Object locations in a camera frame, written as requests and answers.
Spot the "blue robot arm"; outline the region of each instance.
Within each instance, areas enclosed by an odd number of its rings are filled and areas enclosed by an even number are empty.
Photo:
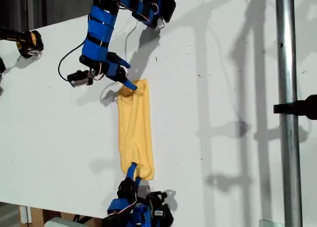
[[[137,89],[127,79],[122,67],[130,68],[130,64],[108,51],[120,6],[132,11],[132,16],[145,25],[156,28],[158,19],[170,21],[176,3],[174,0],[94,0],[88,17],[87,37],[79,58],[80,62],[90,69],[77,71],[67,77],[73,87],[92,85],[95,77],[105,75],[131,90]]]

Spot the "fabric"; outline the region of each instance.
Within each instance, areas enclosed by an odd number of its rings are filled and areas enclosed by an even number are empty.
[[[117,98],[121,169],[127,174],[131,163],[135,162],[135,176],[153,180],[149,85],[147,80],[135,81],[134,84],[137,91],[122,87]]]

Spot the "black clamp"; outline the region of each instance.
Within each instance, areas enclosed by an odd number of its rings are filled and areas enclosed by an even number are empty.
[[[136,201],[136,193],[138,193],[138,187],[129,177],[120,183],[117,191],[118,198],[126,198],[129,204],[132,204]]]
[[[274,114],[305,115],[308,119],[317,120],[317,95],[310,95],[303,101],[274,105]]]
[[[4,62],[2,60],[2,58],[0,57],[0,76],[4,73],[4,71],[6,70]]]

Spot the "wire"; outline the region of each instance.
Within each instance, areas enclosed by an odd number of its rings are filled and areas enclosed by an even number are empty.
[[[58,74],[59,74],[59,76],[60,76],[64,81],[66,81],[66,82],[68,82],[68,80],[67,80],[66,78],[64,78],[64,77],[61,75],[61,73],[60,73],[60,65],[61,65],[61,62],[63,62],[63,60],[64,60],[67,56],[69,56],[72,52],[74,52],[76,49],[78,49],[79,47],[81,47],[83,44],[84,44],[84,41],[83,41],[79,46],[77,46],[76,48],[74,48],[74,49],[72,49],[71,51],[69,51],[69,52],[60,60],[60,62],[59,62],[59,64],[58,64]]]

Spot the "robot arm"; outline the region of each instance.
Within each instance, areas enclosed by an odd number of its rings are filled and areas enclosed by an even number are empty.
[[[25,58],[37,55],[44,48],[41,35],[36,30],[20,33],[0,27],[0,40],[16,42],[20,54]]]
[[[98,75],[105,75],[126,87],[137,87],[126,77],[122,66],[130,65],[115,53],[108,51],[120,6],[132,11],[132,16],[147,26],[156,28],[158,19],[169,22],[175,10],[174,0],[94,0],[88,17],[88,33],[79,61],[89,71],[77,71],[67,77],[73,87],[92,85]]]

